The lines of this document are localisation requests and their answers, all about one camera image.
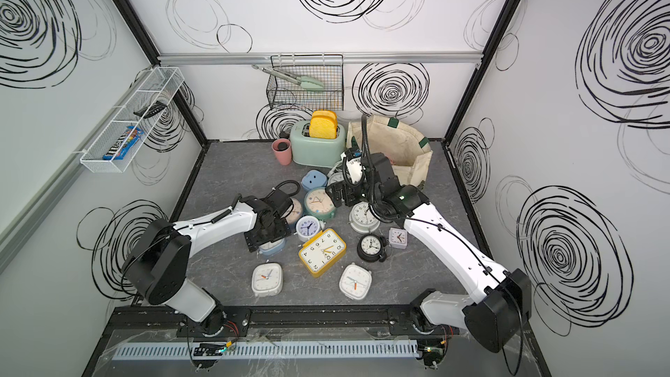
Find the light blue square clock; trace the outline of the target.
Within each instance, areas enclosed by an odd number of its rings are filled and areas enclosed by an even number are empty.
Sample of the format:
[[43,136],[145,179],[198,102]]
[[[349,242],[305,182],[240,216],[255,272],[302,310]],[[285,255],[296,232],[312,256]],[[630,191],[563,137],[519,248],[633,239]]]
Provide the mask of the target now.
[[277,240],[276,242],[268,242],[266,244],[262,244],[258,248],[258,252],[260,255],[270,257],[284,249],[286,242],[285,239],[280,239]]

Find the blue round beige clock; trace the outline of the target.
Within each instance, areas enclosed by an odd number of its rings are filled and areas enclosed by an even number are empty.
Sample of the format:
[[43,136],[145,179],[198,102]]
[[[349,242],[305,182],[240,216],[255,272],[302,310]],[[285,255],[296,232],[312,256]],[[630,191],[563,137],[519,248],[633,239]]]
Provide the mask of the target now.
[[302,216],[303,216],[303,206],[301,202],[298,199],[296,199],[296,197],[292,197],[290,207],[286,211],[286,213],[284,213],[284,219],[291,227],[294,227]]

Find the cream canvas tote bag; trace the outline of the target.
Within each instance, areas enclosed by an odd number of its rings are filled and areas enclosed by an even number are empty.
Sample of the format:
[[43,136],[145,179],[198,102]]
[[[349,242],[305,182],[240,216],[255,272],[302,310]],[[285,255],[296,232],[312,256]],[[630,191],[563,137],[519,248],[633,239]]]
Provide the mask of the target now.
[[340,155],[345,166],[353,169],[349,179],[356,183],[360,178],[359,164],[374,165],[375,181],[399,186],[421,188],[433,151],[429,139],[414,127],[381,115],[362,115],[351,121],[347,128],[347,147]]

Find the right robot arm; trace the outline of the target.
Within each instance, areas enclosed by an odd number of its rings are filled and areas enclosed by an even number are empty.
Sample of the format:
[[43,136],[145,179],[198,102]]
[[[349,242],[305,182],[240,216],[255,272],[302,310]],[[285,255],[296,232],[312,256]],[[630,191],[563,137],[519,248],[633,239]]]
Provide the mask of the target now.
[[417,238],[454,274],[466,293],[425,291],[417,300],[416,327],[448,325],[466,330],[492,353],[504,349],[530,320],[530,278],[510,271],[471,244],[415,185],[400,183],[382,153],[342,153],[343,175],[332,193],[338,205],[366,202],[382,223]]

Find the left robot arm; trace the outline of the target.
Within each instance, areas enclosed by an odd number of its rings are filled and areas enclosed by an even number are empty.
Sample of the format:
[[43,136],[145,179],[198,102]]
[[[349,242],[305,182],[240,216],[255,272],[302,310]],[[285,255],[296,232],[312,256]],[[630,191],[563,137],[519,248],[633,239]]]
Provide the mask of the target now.
[[171,223],[159,218],[143,231],[121,267],[121,277],[150,305],[166,305],[215,336],[227,324],[221,303],[187,278],[195,254],[242,234],[247,249],[258,251],[290,235],[292,195],[278,187],[263,198],[241,197],[229,207],[197,219]]

